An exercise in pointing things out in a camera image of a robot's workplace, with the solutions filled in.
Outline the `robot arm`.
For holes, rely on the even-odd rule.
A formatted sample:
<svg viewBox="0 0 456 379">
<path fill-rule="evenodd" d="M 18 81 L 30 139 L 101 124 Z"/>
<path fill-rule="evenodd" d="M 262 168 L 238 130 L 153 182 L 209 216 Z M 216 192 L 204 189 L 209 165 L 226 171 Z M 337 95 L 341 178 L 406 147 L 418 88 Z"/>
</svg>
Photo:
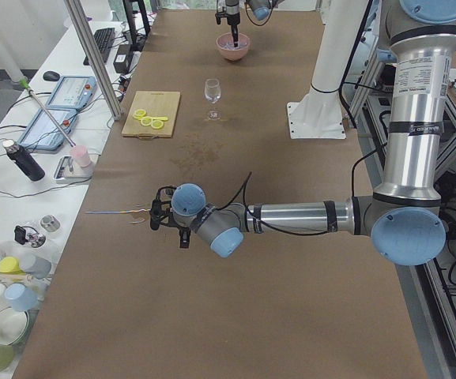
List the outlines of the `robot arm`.
<svg viewBox="0 0 456 379">
<path fill-rule="evenodd" d="M 415 266 L 438 256 L 446 242 L 439 218 L 435 167 L 443 133 L 451 59 L 456 51 L 456 1 L 383 1 L 378 44 L 396 60 L 382 181 L 368 196 L 343 202 L 248 205 L 210 204 L 192 183 L 155 197 L 150 227 L 175 228 L 181 247 L 197 235 L 221 257 L 230 256 L 247 232 L 272 230 L 319 236 L 338 231 L 370 237 L 397 265 Z"/>
<path fill-rule="evenodd" d="M 250 10 L 257 21 L 266 21 L 273 9 L 276 8 L 281 1 L 257 1 L 248 0 L 245 1 L 245 10 Z M 239 0 L 225 0 L 216 1 L 216 12 L 215 12 L 216 23 L 221 24 L 223 18 L 226 19 L 227 24 L 231 28 L 232 43 L 234 48 L 239 47 L 239 31 L 238 26 L 240 24 L 240 1 Z"/>
</svg>

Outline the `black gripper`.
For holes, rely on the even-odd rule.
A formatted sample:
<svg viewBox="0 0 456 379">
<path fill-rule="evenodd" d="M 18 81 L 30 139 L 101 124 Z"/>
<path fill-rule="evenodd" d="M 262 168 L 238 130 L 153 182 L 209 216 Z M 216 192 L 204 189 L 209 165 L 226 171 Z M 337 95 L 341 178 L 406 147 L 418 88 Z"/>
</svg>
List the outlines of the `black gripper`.
<svg viewBox="0 0 456 379">
<path fill-rule="evenodd" d="M 156 196 L 152 201 L 150 215 L 150 228 L 153 231 L 158 231 L 160 226 L 173 227 L 179 230 L 179 248 L 188 249 L 190 245 L 190 229 L 188 227 L 180 226 L 173 218 L 171 210 L 171 200 L 164 201 L 161 199 L 161 192 L 164 191 L 169 198 L 175 192 L 175 186 L 160 187 Z"/>
<path fill-rule="evenodd" d="M 231 26 L 233 47 L 237 48 L 239 46 L 239 0 L 222 0 L 217 1 L 216 4 L 216 23 L 220 25 L 223 18 L 227 20 L 228 25 Z"/>
</svg>

